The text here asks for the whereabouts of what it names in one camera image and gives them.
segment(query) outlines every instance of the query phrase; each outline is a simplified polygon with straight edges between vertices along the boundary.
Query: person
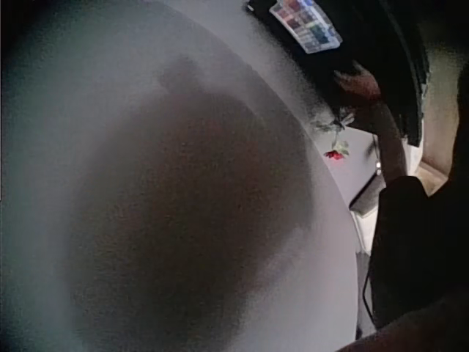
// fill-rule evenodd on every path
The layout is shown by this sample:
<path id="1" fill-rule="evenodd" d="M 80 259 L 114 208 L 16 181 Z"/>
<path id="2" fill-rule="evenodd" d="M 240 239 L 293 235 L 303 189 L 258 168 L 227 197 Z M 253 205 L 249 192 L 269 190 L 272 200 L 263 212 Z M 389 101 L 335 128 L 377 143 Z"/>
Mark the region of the person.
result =
<path id="1" fill-rule="evenodd" d="M 469 351 L 469 62 L 459 77 L 453 165 L 431 197 L 407 175 L 399 130 L 375 77 L 354 65 L 356 75 L 336 73 L 336 81 L 365 103 L 386 188 L 369 262 L 378 332 L 341 351 Z"/>

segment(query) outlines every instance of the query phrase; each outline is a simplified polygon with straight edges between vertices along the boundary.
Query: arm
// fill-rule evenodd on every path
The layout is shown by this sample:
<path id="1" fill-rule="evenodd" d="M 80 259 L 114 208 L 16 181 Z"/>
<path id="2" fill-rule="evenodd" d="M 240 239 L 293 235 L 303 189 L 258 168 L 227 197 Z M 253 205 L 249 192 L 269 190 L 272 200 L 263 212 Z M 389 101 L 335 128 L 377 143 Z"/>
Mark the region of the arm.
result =
<path id="1" fill-rule="evenodd" d="M 388 106 L 382 101 L 381 89 L 374 76 L 358 63 L 354 64 L 355 76 L 336 72 L 339 86 L 352 95 L 365 101 L 365 112 L 371 118 L 378 136 L 381 167 L 386 184 L 398 177 L 407 175 L 404 148 L 399 130 Z"/>

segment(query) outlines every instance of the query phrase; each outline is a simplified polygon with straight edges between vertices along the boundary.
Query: color palette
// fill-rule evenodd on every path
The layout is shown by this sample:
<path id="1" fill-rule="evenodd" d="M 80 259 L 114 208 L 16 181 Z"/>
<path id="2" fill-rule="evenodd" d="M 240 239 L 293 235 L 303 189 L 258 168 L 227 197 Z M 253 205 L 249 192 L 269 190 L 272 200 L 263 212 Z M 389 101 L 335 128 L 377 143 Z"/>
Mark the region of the color palette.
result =
<path id="1" fill-rule="evenodd" d="M 312 0 L 278 0 L 270 8 L 307 54 L 338 48 L 342 38 L 318 4 Z"/>

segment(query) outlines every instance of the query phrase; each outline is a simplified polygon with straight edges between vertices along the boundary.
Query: white surface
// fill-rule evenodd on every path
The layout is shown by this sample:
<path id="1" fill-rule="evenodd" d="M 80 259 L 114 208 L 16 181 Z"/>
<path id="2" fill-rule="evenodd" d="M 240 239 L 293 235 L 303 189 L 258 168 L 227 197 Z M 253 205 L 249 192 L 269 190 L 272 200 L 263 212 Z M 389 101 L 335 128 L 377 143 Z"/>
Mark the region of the white surface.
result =
<path id="1" fill-rule="evenodd" d="M 67 3 L 6 63 L 2 285 L 27 351 L 354 339 L 355 229 L 295 121 L 314 93 L 240 3 L 186 4 L 221 41 L 159 4 Z"/>

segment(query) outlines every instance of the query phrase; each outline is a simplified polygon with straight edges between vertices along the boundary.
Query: dark object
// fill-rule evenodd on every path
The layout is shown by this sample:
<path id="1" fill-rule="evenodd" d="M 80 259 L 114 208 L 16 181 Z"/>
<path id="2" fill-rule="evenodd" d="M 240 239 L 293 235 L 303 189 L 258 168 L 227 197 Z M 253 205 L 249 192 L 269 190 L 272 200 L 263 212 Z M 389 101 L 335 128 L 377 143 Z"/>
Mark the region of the dark object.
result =
<path id="1" fill-rule="evenodd" d="M 409 144 L 419 146 L 429 65 L 412 9 L 401 2 L 391 6 L 386 0 L 317 0 L 343 43 L 337 49 L 307 54 L 270 14 L 276 2 L 250 0 L 248 6 L 287 47 L 334 113 L 343 105 L 343 93 L 333 81 L 333 72 L 354 73 L 352 61 L 356 59 L 377 77 L 402 135 Z"/>

